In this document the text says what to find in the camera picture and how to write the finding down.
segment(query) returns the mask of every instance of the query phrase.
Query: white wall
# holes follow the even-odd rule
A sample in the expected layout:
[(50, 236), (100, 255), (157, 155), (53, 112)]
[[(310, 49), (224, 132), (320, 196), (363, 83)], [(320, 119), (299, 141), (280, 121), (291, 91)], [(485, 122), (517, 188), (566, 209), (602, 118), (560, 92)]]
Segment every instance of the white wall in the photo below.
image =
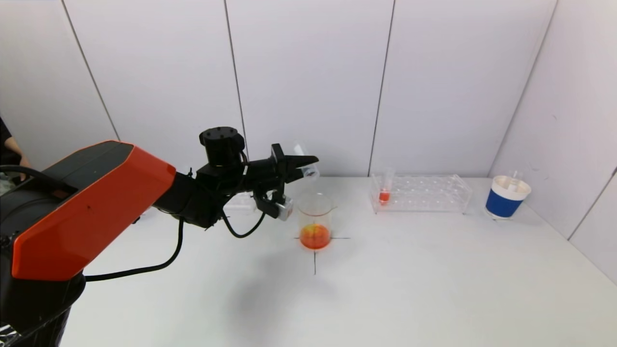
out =
[(560, 0), (491, 175), (569, 237), (617, 166), (617, 1)]
[(322, 174), (367, 174), (392, 2), (227, 0), (251, 159), (298, 139)]
[(37, 169), (117, 140), (60, 1), (0, 1), (0, 115)]
[(570, 242), (617, 284), (617, 178), (607, 185)]
[(397, 1), (371, 171), (485, 177), (554, 6)]
[(207, 128), (242, 120), (223, 0), (65, 0), (112, 121), (187, 170), (207, 163)]

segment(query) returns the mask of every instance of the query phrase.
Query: test tube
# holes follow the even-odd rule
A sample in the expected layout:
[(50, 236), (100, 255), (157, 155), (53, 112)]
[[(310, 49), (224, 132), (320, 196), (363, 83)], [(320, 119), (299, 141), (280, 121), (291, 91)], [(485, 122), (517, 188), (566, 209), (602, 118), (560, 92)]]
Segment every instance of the test tube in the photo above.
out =
[(384, 179), (381, 183), (381, 189), (379, 191), (379, 203), (387, 205), (390, 201), (390, 191), (392, 190), (392, 182), (394, 181), (394, 174), (396, 171), (393, 167), (388, 167), (384, 171)]
[(523, 173), (518, 170), (510, 171), (508, 181), (506, 181), (506, 187), (509, 191), (516, 191), (518, 189), (518, 184), (523, 179)]

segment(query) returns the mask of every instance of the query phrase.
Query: white table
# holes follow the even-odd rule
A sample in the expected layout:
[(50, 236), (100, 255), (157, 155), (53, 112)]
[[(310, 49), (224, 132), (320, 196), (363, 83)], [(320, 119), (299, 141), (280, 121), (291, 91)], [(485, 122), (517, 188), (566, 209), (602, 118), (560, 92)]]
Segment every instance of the white table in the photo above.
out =
[[(167, 269), (89, 283), (62, 346), (617, 346), (617, 286), (527, 205), (490, 219), (490, 180), (466, 181), (465, 215), (374, 214), (368, 178), (321, 178), (351, 239), (316, 256), (293, 219), (243, 240), (186, 226)], [(151, 209), (85, 272), (161, 263), (176, 230)]]

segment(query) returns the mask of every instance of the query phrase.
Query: human hand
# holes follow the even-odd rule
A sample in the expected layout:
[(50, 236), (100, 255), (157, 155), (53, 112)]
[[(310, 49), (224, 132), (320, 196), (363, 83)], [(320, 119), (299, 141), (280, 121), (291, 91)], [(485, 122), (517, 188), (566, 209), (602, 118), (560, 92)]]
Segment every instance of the human hand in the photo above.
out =
[[(28, 158), (26, 158), (26, 156), (22, 156), (22, 160), (19, 162), (19, 165), (25, 166), (25, 167), (32, 167), (32, 165), (30, 165), (30, 162), (28, 161)], [(25, 173), (20, 173), (19, 177), (23, 181), (23, 180), (26, 179), (26, 174)]]

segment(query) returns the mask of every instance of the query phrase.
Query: robotic arm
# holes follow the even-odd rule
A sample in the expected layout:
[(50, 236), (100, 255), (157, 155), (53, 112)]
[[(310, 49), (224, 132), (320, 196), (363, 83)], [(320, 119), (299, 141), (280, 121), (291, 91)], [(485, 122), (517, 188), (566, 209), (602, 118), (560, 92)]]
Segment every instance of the robotic arm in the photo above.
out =
[(238, 235), (223, 206), (251, 191), (260, 221), (265, 214), (286, 220), (285, 183), (318, 161), (286, 156), (273, 144), (268, 159), (248, 162), (244, 138), (230, 127), (199, 139), (209, 163), (195, 178), (132, 144), (107, 141), (31, 172), (0, 198), (0, 347), (57, 345), (85, 287), (82, 270), (149, 206), (202, 228), (222, 218), (234, 236), (245, 237), (257, 225)]

